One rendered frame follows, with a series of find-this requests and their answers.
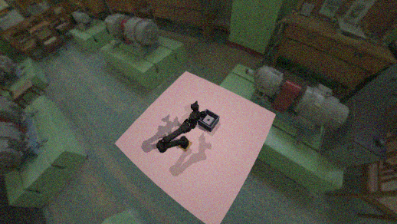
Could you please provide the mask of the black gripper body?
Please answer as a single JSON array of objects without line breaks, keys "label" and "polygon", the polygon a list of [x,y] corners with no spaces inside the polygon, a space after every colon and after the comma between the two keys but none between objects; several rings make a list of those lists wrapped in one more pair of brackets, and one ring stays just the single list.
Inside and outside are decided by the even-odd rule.
[{"label": "black gripper body", "polygon": [[199,109],[199,105],[198,104],[191,104],[191,109],[193,110],[192,111],[192,113],[194,112],[194,113],[197,113],[197,120],[199,120],[198,119],[198,112],[197,112],[197,110]]}]

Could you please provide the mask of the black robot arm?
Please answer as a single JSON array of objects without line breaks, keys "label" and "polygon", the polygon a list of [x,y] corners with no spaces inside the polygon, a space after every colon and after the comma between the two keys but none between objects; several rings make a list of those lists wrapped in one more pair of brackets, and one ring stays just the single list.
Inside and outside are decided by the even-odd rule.
[{"label": "black robot arm", "polygon": [[[198,111],[198,119],[199,118],[204,118],[205,117],[205,112]],[[195,129],[196,125],[197,125],[197,113],[190,113],[189,118],[187,118],[182,125],[180,125],[179,129],[175,130],[174,132],[172,132],[171,134],[164,136],[157,144],[156,147],[159,150],[160,153],[165,153],[167,148],[172,148],[172,147],[176,147],[178,145],[180,145],[181,148],[183,148],[184,150],[186,149],[186,147],[189,145],[189,141],[187,140],[187,138],[185,136],[180,137],[177,140],[171,141],[173,139],[175,139],[176,137],[178,137],[179,135],[183,134],[183,133],[188,133],[191,129]],[[189,124],[188,124],[188,123]],[[164,142],[162,142],[164,141]],[[170,142],[171,141],[171,142]]]}]

